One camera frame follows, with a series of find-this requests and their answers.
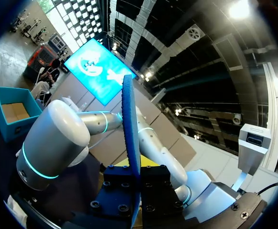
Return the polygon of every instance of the display screen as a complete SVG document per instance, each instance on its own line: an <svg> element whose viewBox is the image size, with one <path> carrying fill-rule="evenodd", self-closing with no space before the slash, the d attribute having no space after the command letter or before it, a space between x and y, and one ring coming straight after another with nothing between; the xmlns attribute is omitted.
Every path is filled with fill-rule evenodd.
<svg viewBox="0 0 278 229"><path fill-rule="evenodd" d="M121 60L95 39L84 44L64 64L104 106L122 89L124 75L135 78Z"/></svg>

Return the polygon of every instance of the teal box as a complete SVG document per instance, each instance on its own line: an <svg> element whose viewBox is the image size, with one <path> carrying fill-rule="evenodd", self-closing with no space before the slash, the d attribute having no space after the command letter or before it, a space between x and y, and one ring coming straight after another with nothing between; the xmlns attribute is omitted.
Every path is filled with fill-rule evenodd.
<svg viewBox="0 0 278 229"><path fill-rule="evenodd" d="M23 103L29 118L7 123L3 113L3 104ZM0 131L5 142L9 142L27 132L42 113L28 89L0 87Z"/></svg>

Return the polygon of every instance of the screw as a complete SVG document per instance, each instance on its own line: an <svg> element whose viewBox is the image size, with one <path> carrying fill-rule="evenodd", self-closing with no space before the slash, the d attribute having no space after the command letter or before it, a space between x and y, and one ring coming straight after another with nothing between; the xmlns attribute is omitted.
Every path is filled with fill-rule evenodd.
<svg viewBox="0 0 278 229"><path fill-rule="evenodd" d="M174 207L175 207L175 208L181 208L181 207L182 207L182 202L181 202L181 201L176 201L176 202L174 203Z"/></svg>
<svg viewBox="0 0 278 229"><path fill-rule="evenodd" d="M106 187L108 187L108 186L111 185L111 183L110 183L109 181L104 181L104 182L103 182L103 185L106 186Z"/></svg>
<svg viewBox="0 0 278 229"><path fill-rule="evenodd" d="M126 204L120 204L118 206L118 210L120 213L126 213L129 210L129 207Z"/></svg>
<svg viewBox="0 0 278 229"><path fill-rule="evenodd" d="M152 187L153 185L151 183L145 183L145 187Z"/></svg>
<svg viewBox="0 0 278 229"><path fill-rule="evenodd" d="M241 213L241 219L247 219L248 218L248 212L244 211Z"/></svg>
<svg viewBox="0 0 278 229"><path fill-rule="evenodd" d="M25 174L25 172L24 172L23 170L21 170L20 174L21 174L21 176L23 176L24 178L26 178L26 174Z"/></svg>
<svg viewBox="0 0 278 229"><path fill-rule="evenodd" d="M232 211L237 211L239 209L239 204L238 203L233 203L231 206Z"/></svg>
<svg viewBox="0 0 278 229"><path fill-rule="evenodd" d="M155 211L155 208L154 208L152 205L147 205L147 206L145 207L145 210L146 210L147 212L152 212L152 211Z"/></svg>
<svg viewBox="0 0 278 229"><path fill-rule="evenodd" d="M166 180L166 181L164 182L164 185L165 185L165 186L169 186L169 185L171 185L171 182L168 181L168 180Z"/></svg>
<svg viewBox="0 0 278 229"><path fill-rule="evenodd" d="M121 186L122 187L129 187L129 183L122 183Z"/></svg>
<svg viewBox="0 0 278 229"><path fill-rule="evenodd" d="M92 208L99 208L101 205L100 205L99 201L94 200L94 201L90 202L90 206Z"/></svg>

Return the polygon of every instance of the ceiling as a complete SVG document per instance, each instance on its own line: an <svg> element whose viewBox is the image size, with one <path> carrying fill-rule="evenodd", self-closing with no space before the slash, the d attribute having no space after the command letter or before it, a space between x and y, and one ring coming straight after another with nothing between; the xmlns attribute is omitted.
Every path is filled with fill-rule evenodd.
<svg viewBox="0 0 278 229"><path fill-rule="evenodd" d="M236 0L101 0L107 47L138 75L153 95L162 88L161 107L189 136L238 155L244 123L267 126L267 81L262 63L278 74L278 48L255 0L249 16L230 13ZM198 32L199 39L187 30ZM179 116L175 110L181 109ZM241 114L241 124L232 119Z"/></svg>

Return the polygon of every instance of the person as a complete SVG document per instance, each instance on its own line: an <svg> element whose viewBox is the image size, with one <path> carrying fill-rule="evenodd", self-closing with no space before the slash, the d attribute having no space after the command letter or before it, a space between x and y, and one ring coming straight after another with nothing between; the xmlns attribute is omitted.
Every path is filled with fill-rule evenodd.
<svg viewBox="0 0 278 229"><path fill-rule="evenodd" d="M41 92L48 92L56 82L60 73L58 70L60 64L60 60L55 59L51 65L45 67L40 76L39 82L34 86L33 90L31 90L34 99L38 98Z"/></svg>

